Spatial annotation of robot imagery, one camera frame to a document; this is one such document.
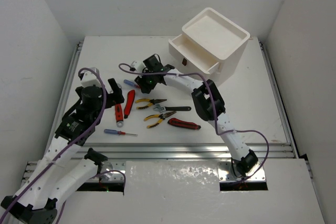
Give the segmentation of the white top drawer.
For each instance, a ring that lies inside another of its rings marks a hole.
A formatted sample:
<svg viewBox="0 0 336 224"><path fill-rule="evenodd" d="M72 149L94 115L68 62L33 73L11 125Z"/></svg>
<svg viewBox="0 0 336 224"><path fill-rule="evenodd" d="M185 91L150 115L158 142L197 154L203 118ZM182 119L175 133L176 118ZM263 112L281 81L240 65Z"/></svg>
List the white top drawer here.
<svg viewBox="0 0 336 224"><path fill-rule="evenodd" d="M169 39L169 53L182 72L200 72L209 76L217 72L221 65L209 52L183 34Z"/></svg>

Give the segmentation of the white drawer cabinet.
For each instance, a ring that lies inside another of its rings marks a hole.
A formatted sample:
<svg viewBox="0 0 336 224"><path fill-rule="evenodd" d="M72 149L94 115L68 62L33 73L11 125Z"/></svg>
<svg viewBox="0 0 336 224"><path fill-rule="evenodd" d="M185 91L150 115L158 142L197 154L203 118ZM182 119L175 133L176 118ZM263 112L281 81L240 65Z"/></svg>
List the white drawer cabinet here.
<svg viewBox="0 0 336 224"><path fill-rule="evenodd" d="M250 38L249 32L210 7L187 22L182 32L218 60L219 70L204 75L218 86L234 74Z"/></svg>

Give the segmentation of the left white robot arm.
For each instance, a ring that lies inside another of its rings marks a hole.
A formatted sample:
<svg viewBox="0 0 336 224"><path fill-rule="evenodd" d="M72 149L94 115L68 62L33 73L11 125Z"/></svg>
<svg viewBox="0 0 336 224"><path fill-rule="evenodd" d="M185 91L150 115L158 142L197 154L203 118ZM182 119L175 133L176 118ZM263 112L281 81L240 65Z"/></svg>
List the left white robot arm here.
<svg viewBox="0 0 336 224"><path fill-rule="evenodd" d="M111 78L112 93L99 80L81 81L76 88L78 101L63 115L55 136L37 163L33 174L12 196L6 196L1 207L23 223L52 223L61 205L88 179L107 171L106 156L90 148L79 164L65 176L65 166L95 132L101 111L124 102L122 90Z"/></svg>

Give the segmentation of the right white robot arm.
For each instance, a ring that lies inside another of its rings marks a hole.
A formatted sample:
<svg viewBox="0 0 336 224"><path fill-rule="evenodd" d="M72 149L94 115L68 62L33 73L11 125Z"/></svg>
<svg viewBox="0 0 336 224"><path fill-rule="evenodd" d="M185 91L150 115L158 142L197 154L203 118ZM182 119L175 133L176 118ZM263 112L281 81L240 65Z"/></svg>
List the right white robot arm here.
<svg viewBox="0 0 336 224"><path fill-rule="evenodd" d="M227 145L235 170L246 176L258 163L258 158L245 143L229 121L225 109L225 102L216 84L203 77L201 80L193 78L197 73L183 74L172 65L162 65L155 55L144 61L134 61L130 70L137 72L135 82L143 93L150 93L160 83L177 88L191 95L196 114L213 126L215 132Z"/></svg>

